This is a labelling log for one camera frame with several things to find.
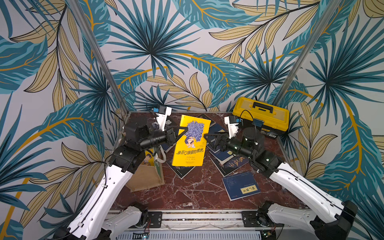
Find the yellow book purple hair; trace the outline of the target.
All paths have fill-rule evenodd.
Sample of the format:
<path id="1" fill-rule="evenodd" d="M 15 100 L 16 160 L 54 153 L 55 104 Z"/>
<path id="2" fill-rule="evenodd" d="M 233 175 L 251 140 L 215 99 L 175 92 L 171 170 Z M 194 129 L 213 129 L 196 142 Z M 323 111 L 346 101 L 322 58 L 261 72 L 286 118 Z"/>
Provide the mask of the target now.
<path id="1" fill-rule="evenodd" d="M 188 130 L 177 141 L 172 160 L 174 167 L 201 167 L 203 165 L 211 120 L 182 115 L 180 126 Z"/>

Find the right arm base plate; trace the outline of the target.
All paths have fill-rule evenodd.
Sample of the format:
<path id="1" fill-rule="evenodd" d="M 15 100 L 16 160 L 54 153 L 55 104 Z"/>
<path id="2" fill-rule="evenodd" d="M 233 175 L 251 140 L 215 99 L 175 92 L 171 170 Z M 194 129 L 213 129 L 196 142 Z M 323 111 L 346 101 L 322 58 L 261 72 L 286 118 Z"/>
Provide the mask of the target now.
<path id="1" fill-rule="evenodd" d="M 242 221 L 245 228 L 274 228 L 283 227 L 284 224 L 276 224 L 270 220 L 267 213 L 259 211 L 242 211 Z"/>

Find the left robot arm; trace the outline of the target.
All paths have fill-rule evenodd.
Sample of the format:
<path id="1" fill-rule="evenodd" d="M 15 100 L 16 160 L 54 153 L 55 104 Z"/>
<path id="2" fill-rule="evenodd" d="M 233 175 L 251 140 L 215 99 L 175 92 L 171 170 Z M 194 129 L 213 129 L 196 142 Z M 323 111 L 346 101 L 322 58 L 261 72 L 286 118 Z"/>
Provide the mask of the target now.
<path id="1" fill-rule="evenodd" d="M 166 128 L 166 121 L 167 116 L 159 114 L 153 123 L 139 116 L 125 125 L 124 142 L 112 153 L 100 184 L 74 220 L 54 233 L 55 240 L 113 240 L 127 228 L 146 226 L 148 211 L 141 204 L 129 206 L 110 220 L 106 217 L 120 191 L 146 158 L 145 152 L 164 143 L 175 144 L 188 130 L 178 126 Z"/>

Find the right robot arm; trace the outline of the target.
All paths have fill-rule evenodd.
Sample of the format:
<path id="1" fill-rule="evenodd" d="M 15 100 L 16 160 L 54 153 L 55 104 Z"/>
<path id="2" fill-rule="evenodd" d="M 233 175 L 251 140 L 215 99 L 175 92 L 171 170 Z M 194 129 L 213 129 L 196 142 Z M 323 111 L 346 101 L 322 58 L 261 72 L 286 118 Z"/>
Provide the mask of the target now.
<path id="1" fill-rule="evenodd" d="M 231 151 L 249 160 L 251 167 L 281 185 L 300 199 L 306 210 L 265 202 L 253 218 L 247 218 L 263 227 L 274 224 L 293 226 L 315 235 L 319 240 L 345 240 L 355 222 L 358 207 L 353 202 L 341 201 L 325 193 L 301 176 L 287 162 L 264 148 L 264 137 L 256 128 L 246 128 L 241 140 L 236 133 L 205 134 L 214 150 Z"/>

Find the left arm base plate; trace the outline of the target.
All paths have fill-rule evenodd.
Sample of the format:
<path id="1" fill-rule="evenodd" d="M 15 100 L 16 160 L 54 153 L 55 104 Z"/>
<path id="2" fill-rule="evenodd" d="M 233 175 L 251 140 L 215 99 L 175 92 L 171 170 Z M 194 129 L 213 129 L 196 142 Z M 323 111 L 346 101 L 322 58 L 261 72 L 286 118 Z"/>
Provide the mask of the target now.
<path id="1" fill-rule="evenodd" d="M 142 213 L 139 222 L 133 225 L 132 228 L 143 229 L 159 229 L 162 226 L 163 212 L 146 211 Z"/>

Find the green burlap Christmas bag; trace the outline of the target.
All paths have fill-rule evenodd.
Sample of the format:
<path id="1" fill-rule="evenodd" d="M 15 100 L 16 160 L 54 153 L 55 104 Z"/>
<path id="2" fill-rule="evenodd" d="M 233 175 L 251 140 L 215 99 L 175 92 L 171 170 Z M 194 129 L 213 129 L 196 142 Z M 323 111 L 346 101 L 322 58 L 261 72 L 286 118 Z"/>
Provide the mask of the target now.
<path id="1" fill-rule="evenodd" d="M 164 152 L 161 152 L 160 154 L 156 153 L 153 157 L 155 160 L 154 166 L 146 166 L 141 163 L 132 178 L 126 183 L 125 186 L 130 189 L 131 192 L 147 190 L 165 184 L 163 173 L 165 154 Z"/>

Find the yellow book with couple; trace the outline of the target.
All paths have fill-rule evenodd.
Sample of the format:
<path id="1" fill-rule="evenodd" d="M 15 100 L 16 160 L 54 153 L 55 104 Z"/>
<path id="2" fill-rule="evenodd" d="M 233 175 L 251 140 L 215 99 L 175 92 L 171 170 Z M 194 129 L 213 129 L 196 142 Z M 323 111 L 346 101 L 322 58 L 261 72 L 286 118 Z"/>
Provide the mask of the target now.
<path id="1" fill-rule="evenodd" d="M 142 162 L 143 165 L 146 166 L 154 166 L 154 157 L 149 151 L 145 151 L 145 158 Z"/>

